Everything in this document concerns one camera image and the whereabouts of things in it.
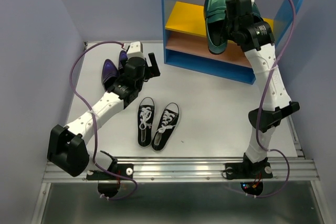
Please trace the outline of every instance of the shoe rack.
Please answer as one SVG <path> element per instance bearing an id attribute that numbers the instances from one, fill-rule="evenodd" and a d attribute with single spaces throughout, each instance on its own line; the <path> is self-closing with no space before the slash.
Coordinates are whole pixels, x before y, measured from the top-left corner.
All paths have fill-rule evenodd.
<path id="1" fill-rule="evenodd" d="M 303 0 L 293 0 L 298 12 Z M 284 1 L 274 20 L 264 18 L 279 43 L 289 28 L 290 5 Z M 253 70 L 241 48 L 233 41 L 220 55 L 207 47 L 203 6 L 179 0 L 162 0 L 164 62 L 168 65 L 212 74 L 247 84 L 253 84 Z"/>

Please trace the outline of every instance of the purple shoe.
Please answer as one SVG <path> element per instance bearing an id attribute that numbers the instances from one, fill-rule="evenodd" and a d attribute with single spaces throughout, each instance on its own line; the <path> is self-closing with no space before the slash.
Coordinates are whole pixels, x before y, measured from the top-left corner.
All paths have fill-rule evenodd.
<path id="1" fill-rule="evenodd" d="M 119 70 L 120 74 L 124 73 L 124 67 L 121 64 L 121 61 L 126 61 L 126 60 L 128 60 L 126 51 L 124 51 L 124 50 L 120 51 L 120 54 L 119 54 L 119 65 L 118 65 L 118 70 Z"/>
<path id="2" fill-rule="evenodd" d="M 116 66 L 110 59 L 106 59 L 101 73 L 101 84 L 103 84 L 104 90 L 107 91 L 118 77 L 119 72 Z"/>

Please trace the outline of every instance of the robotic arm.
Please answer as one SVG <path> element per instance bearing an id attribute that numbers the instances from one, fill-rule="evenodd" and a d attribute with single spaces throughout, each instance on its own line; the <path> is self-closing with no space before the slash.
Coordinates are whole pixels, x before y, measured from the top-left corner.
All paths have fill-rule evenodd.
<path id="1" fill-rule="evenodd" d="M 227 0 L 226 36 L 242 48 L 249 60 L 256 83 L 263 94 L 267 79 L 276 61 L 275 39 L 270 25 L 252 12 L 254 0 Z M 292 102 L 283 85 L 278 66 L 274 67 L 259 125 L 259 140 L 256 139 L 258 109 L 249 112 L 252 125 L 249 146 L 242 163 L 227 163 L 227 179 L 250 179 L 261 174 L 263 178 L 272 178 L 267 151 L 271 136 L 281 120 L 300 109 L 298 102 Z"/>
<path id="2" fill-rule="evenodd" d="M 71 123 L 62 127 L 56 125 L 50 133 L 47 158 L 73 177 L 88 168 L 93 168 L 86 145 L 94 134 L 92 113 L 97 120 L 97 128 L 101 128 L 111 117 L 125 109 L 138 97 L 143 83 L 150 78 L 160 76 L 155 55 L 149 54 L 151 67 L 143 55 L 141 42 L 131 43 L 127 51 L 128 60 L 122 62 L 124 73 L 113 83 L 109 83 L 107 92 L 92 107 Z M 116 159 L 105 152 L 98 152 L 98 163 L 104 169 L 114 172 Z"/>

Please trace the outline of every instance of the white table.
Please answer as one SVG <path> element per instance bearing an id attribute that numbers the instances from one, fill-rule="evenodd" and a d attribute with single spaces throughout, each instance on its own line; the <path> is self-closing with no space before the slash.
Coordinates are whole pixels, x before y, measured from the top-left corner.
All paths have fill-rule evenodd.
<path id="1" fill-rule="evenodd" d="M 117 157 L 242 157 L 251 134 L 248 112 L 260 101 L 258 87 L 163 63 L 162 43 L 144 43 L 147 55 L 156 55 L 161 76 L 151 79 L 139 97 L 111 118 L 98 132 L 98 150 Z M 77 91 L 92 105 L 103 95 L 101 70 L 105 59 L 118 62 L 120 46 L 102 45 L 85 56 Z M 170 102 L 181 108 L 181 120 L 162 152 L 141 148 L 137 142 L 137 110 L 144 97 L 155 101 L 154 129 L 162 110 Z M 74 97 L 68 122 L 81 116 L 86 106 Z M 93 138 L 88 149 L 93 150 Z M 288 157 L 297 157 L 291 127 L 283 120 L 272 138 L 271 148 Z"/>

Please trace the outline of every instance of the white shoelace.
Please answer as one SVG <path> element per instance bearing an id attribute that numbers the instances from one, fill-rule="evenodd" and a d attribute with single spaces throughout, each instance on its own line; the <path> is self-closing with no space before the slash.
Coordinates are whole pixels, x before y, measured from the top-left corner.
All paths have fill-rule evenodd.
<path id="1" fill-rule="evenodd" d="M 165 132 L 165 130 L 169 130 L 169 129 L 172 129 L 173 127 L 175 127 L 175 125 L 168 125 L 173 120 L 174 117 L 175 117 L 174 114 L 169 113 L 168 110 L 166 110 L 163 113 L 163 120 L 162 120 L 162 123 L 161 123 L 161 127 L 158 128 L 157 132 L 162 134 L 162 133 Z"/>
<path id="2" fill-rule="evenodd" d="M 140 124 L 139 128 L 141 130 L 145 130 L 147 126 L 150 128 L 152 126 L 151 123 L 147 123 L 147 121 L 151 118 L 152 116 L 152 109 L 150 107 L 143 107 L 140 112 Z"/>

